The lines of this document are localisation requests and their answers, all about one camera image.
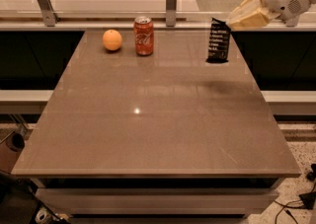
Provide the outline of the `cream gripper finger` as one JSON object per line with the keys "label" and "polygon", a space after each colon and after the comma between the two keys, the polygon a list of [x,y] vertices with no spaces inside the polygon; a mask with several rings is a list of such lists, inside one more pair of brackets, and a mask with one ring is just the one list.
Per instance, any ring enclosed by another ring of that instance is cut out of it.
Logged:
{"label": "cream gripper finger", "polygon": [[259,7],[255,10],[234,10],[228,17],[226,24],[231,29],[246,29],[265,27],[271,20],[277,18],[279,13],[268,8]]}
{"label": "cream gripper finger", "polygon": [[231,18],[245,18],[262,13],[262,0],[244,0],[231,13]]}

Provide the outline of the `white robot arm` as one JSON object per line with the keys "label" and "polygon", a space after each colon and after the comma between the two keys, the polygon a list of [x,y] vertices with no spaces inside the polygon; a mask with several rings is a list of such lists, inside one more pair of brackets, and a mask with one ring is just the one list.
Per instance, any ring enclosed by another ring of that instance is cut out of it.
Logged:
{"label": "white robot arm", "polygon": [[301,14],[316,0],[244,0],[228,16],[226,25],[232,30],[265,27],[271,20],[282,20],[295,27]]}

